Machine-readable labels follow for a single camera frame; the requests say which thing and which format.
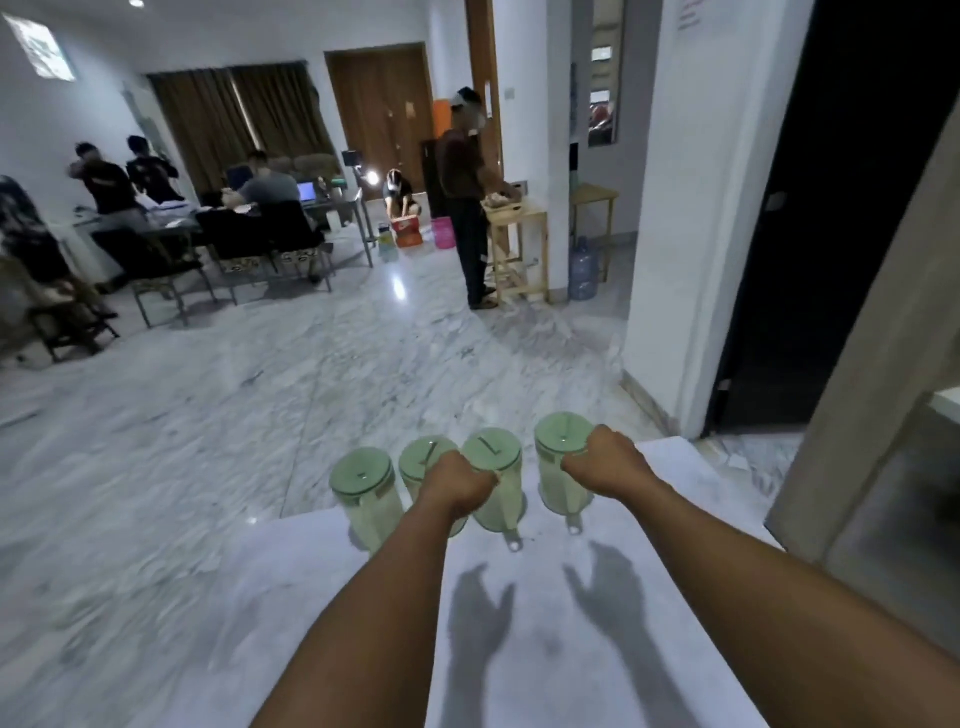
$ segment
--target wooden side table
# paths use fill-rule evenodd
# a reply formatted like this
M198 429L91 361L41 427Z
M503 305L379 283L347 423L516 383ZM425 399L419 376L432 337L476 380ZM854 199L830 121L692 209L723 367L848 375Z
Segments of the wooden side table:
M590 184L584 182L570 193L570 206L573 207L573 239L577 238L577 208L580 205L591 205L593 203L607 203L607 235L603 249L603 279L601 282L607 282L607 276L610 273L610 247L613 236L613 203L620 193L615 189L601 187L599 184Z
M540 209L524 200L519 204L507 205L500 208L484 206L487 219L490 221L490 252L493 262L493 285L496 287L498 303L503 296L529 296L542 293L543 299L550 303L550 233L547 227L546 210ZM523 233L522 223L539 223L541 231L540 266L542 275L540 283L531 284L526 279L523 267ZM510 226L517 225L517 241L519 252L513 255L510 251Z

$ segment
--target blue water bottle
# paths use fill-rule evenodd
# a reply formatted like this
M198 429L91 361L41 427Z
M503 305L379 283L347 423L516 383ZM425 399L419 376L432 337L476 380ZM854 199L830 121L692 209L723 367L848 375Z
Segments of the blue water bottle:
M600 280L600 255L590 249L587 238L581 235L570 251L571 301L589 301L597 295Z

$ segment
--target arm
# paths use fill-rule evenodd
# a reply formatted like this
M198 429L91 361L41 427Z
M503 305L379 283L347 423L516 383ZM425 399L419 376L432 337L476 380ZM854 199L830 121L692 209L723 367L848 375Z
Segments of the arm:
M960 725L960 666L818 570L659 480L604 426L564 469L620 500L772 728Z
M237 209L241 205L245 205L247 203L247 201L244 199L244 196L240 192L235 192L229 187L224 187L223 192L224 207L227 209Z
M459 452L444 454L394 534L307 632L251 728L422 726L446 540L495 484Z
M138 192L145 193L147 191L147 187L143 181L143 176L132 163L127 165L127 176L130 178L130 181L133 183L133 186Z

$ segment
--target black office chair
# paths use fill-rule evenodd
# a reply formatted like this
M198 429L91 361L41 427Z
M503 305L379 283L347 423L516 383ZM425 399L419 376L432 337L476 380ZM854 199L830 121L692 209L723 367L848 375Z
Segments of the black office chair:
M309 261L307 276L313 283L320 282L320 277L313 272L314 265L319 260L323 278L326 279L326 290L332 292L330 274L333 271L333 245L324 241L321 231L311 230L300 203L293 201L261 205L260 214L263 215L274 252L280 253L281 259L290 260L298 275L299 263Z
M263 218L215 209L198 212L197 222L204 231L206 248L220 268L233 304L237 305L231 274L246 273L252 277L253 269L261 267L265 261L270 261L276 269Z
M217 190L216 192L201 192L200 205L202 207L223 207L224 206L223 190Z
M124 273L130 278L133 297L140 308L140 315L147 328L152 328L147 312L140 301L141 293L164 293L169 291L177 301L177 310L185 326L189 325L183 298L174 285L174 279L190 271L197 271L206 283L210 297L216 302L217 295L204 273L204 265L199 260L173 260L161 247L131 230L94 232L93 240L110 257L117 261Z

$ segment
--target dark doorway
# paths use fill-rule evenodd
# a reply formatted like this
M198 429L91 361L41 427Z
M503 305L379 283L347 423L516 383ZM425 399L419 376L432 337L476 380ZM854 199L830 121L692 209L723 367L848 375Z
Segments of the dark doorway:
M817 3L708 431L812 417L957 96L957 14Z
M433 138L423 43L328 52L326 65L349 148L362 152L381 179L396 168L422 192L420 143ZM379 185L370 193L380 197Z

